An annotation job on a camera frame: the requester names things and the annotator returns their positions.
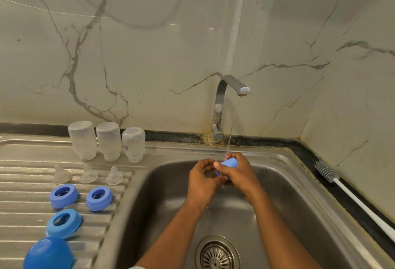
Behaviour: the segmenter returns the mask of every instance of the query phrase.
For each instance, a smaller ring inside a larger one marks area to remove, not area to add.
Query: hand
[[[228,154],[228,158],[236,158],[239,162],[237,168],[228,167],[220,164],[219,162],[214,162],[213,165],[221,175],[227,175],[232,180],[234,186],[244,194],[247,201],[253,204],[254,200],[259,199],[259,196],[264,193],[264,190],[252,169],[250,162],[240,153],[232,152]]]
[[[225,183],[225,178],[222,175],[214,178],[205,176],[205,172],[214,170],[212,167],[213,163],[213,159],[201,160],[189,172],[186,203],[197,207],[199,212],[203,212],[206,206],[209,205],[217,187]]]

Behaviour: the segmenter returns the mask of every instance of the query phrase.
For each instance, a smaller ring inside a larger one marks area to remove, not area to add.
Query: person's left hand
[[[205,159],[196,163],[196,165],[189,172],[189,186],[186,202],[194,205],[203,212],[206,206],[209,205],[215,190],[218,186],[223,185],[225,178],[223,175],[209,178],[205,176],[205,172],[213,170],[212,167],[215,160]]]

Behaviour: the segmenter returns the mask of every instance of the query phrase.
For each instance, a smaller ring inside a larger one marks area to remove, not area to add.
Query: black granite edge
[[[50,137],[68,137],[66,125],[46,125],[30,123],[0,123],[0,133],[19,134],[19,135],[39,135]],[[207,134],[186,133],[186,132],[162,132],[162,131],[145,131],[147,141],[156,142],[176,142],[190,144],[209,144]],[[253,146],[253,147],[287,147],[291,149],[304,165],[313,173],[315,178],[337,199],[343,208],[355,219],[356,222],[377,242],[377,244],[395,261],[395,244],[381,230],[381,228],[366,214],[343,190],[336,184],[330,184],[315,169],[314,162],[318,161],[318,156],[314,154],[305,144],[299,140],[281,139],[281,138],[264,138],[264,137],[245,137],[233,136],[230,141],[232,146]],[[226,145],[222,141],[217,146]],[[348,184],[345,180],[341,182],[376,213],[384,222],[392,228],[395,223],[387,218],[380,210],[372,205],[358,190]]]

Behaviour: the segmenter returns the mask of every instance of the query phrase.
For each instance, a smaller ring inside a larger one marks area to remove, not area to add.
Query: drain strainer
[[[219,235],[205,237],[195,252],[197,269],[240,269],[240,259],[232,243]]]

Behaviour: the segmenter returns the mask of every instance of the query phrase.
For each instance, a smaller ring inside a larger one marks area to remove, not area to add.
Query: bottle bottom
[[[89,161],[96,156],[96,151],[80,154],[79,157],[83,161]]]
[[[104,159],[108,162],[113,162],[119,158],[121,154],[119,152],[116,153],[111,153],[111,154],[106,154],[104,155]]]
[[[138,163],[138,162],[140,162],[143,159],[143,156],[144,155],[140,155],[140,156],[137,156],[137,157],[128,157],[128,158],[129,158],[129,161],[131,163]]]

